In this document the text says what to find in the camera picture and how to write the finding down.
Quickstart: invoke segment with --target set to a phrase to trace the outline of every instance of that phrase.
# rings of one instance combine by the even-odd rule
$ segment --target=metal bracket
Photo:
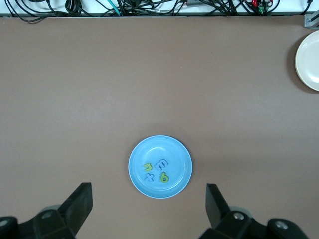
[[[291,221],[271,219],[264,226],[241,211],[231,211],[216,184],[207,184],[206,212],[212,227],[199,239],[308,239]]]
[[[304,27],[308,29],[319,29],[319,10],[313,14],[305,15]]]

